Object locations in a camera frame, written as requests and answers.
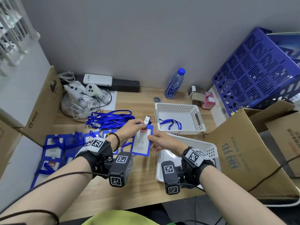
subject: white storage basket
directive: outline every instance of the white storage basket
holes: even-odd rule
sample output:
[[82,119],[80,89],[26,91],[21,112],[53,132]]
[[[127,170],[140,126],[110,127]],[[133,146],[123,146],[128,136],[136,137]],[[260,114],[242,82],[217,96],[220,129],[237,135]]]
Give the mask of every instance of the white storage basket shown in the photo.
[[[155,103],[155,119],[158,131],[163,131],[176,135],[196,135],[205,131],[205,126],[199,111],[198,106],[188,104],[173,104],[173,103]],[[169,130],[170,124],[159,124],[159,119],[174,119],[182,124],[182,129],[178,130],[178,126],[174,123]]]
[[[187,146],[200,149],[204,154],[207,154],[210,157],[211,161],[214,162],[216,168],[219,171],[221,171],[217,147],[214,144],[200,141],[200,140],[186,138],[183,136],[175,136],[175,135],[171,135],[171,134],[169,134],[169,135],[174,137],[176,140],[184,142]],[[181,165],[181,158],[174,155],[169,150],[162,150],[158,153],[158,161],[157,161],[157,168],[156,168],[156,180],[157,181],[163,181],[163,172],[161,170],[161,163],[164,161],[169,161],[169,160],[174,162],[175,166]]]

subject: hand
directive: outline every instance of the hand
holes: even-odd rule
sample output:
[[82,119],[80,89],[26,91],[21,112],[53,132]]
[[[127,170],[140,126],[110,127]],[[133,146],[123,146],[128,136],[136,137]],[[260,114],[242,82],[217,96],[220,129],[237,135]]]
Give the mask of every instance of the hand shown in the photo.
[[116,134],[120,138],[120,145],[127,139],[133,137],[140,129],[146,128],[147,125],[141,119],[129,120],[120,128]]
[[181,157],[181,154],[188,146],[166,134],[165,132],[155,132],[153,135],[148,135],[148,140],[152,141],[151,151],[159,152],[163,149],[170,150],[173,154]]

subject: desk surface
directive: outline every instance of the desk surface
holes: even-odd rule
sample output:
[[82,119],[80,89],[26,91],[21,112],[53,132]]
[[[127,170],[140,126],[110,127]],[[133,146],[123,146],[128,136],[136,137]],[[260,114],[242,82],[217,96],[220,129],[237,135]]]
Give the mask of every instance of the desk surface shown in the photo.
[[[142,88],[140,93],[118,92],[115,109],[131,110],[136,118],[144,119],[148,115],[155,119],[154,97],[161,98],[163,103],[192,103],[192,100],[187,99],[186,92],[178,92],[173,100],[165,98],[163,93],[161,89],[154,90],[151,88]],[[216,128],[211,112],[201,108],[199,110],[206,132],[211,132]],[[73,118],[59,113],[51,134],[73,133],[75,131],[87,133],[90,130],[90,128],[85,128],[84,123],[81,124]],[[203,139],[201,135],[185,135],[185,137]],[[130,151],[130,146],[125,147],[125,151]],[[163,182],[158,182],[155,179],[157,159],[158,154],[154,152],[151,152],[149,157],[134,157],[128,183],[123,188],[113,188],[107,180],[95,177],[61,217],[61,220],[72,220],[107,210],[136,208],[204,194],[198,189],[181,189],[177,195],[167,195]]]

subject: white game controller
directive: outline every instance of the white game controller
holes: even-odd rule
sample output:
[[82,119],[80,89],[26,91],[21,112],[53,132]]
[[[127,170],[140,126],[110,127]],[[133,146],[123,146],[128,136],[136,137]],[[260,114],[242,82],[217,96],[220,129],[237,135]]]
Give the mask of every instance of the white game controller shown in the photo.
[[104,102],[105,104],[108,104],[109,103],[109,100],[107,98],[107,96],[105,96],[103,94],[103,92],[100,90],[100,88],[98,88],[97,85],[95,84],[88,84],[86,87],[85,87],[85,93],[88,95],[88,96],[97,96],[99,99],[101,99],[102,102]]
[[87,108],[88,105],[84,101],[84,98],[82,98],[82,94],[84,91],[80,87],[75,87],[75,86],[68,86],[65,87],[68,94],[70,95],[71,99],[73,102],[81,106],[82,108]]

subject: white power bank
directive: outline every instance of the white power bank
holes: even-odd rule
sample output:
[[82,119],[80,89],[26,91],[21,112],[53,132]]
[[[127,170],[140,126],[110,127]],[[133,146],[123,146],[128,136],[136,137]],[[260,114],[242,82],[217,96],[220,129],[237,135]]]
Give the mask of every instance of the white power bank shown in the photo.
[[100,86],[111,86],[113,84],[113,78],[111,76],[85,74],[83,83],[86,85],[95,84]]

